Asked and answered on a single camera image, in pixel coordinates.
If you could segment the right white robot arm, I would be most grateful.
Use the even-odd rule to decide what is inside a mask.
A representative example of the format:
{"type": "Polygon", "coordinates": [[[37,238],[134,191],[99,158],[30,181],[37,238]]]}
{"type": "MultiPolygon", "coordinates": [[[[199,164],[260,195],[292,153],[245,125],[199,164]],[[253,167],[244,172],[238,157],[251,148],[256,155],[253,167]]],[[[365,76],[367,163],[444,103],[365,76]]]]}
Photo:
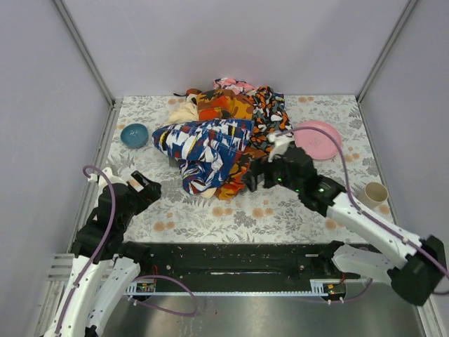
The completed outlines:
{"type": "Polygon", "coordinates": [[[332,264],[341,272],[353,273],[389,285],[410,304],[422,306],[438,284],[448,276],[443,242],[423,239],[395,224],[385,223],[332,178],[317,173],[310,156],[300,148],[265,156],[251,162],[243,181],[251,192],[258,183],[265,188],[282,186],[297,194],[310,211],[336,221],[375,247],[375,251],[331,243],[332,264]]]}

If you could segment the blue white patterned cloth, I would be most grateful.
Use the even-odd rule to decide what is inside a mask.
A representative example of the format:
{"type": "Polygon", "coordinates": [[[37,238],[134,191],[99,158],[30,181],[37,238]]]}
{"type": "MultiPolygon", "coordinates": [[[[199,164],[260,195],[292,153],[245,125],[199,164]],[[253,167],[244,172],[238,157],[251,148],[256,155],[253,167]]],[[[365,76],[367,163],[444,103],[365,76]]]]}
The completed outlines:
{"type": "Polygon", "coordinates": [[[163,126],[152,138],[156,149],[177,160],[183,189],[201,194],[228,179],[252,134],[250,119],[211,119],[163,126]]]}

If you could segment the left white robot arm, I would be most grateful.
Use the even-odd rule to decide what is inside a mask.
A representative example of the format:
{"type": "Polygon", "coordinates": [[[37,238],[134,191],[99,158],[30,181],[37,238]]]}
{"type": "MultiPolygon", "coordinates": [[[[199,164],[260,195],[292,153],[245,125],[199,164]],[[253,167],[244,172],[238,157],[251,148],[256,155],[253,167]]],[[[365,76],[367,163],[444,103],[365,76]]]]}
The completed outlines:
{"type": "Polygon", "coordinates": [[[86,166],[83,173],[99,195],[76,233],[69,279],[45,336],[101,336],[128,286],[152,268],[150,248],[123,237],[132,219],[161,198],[161,184],[139,171],[131,178],[140,190],[110,168],[86,166]]]}

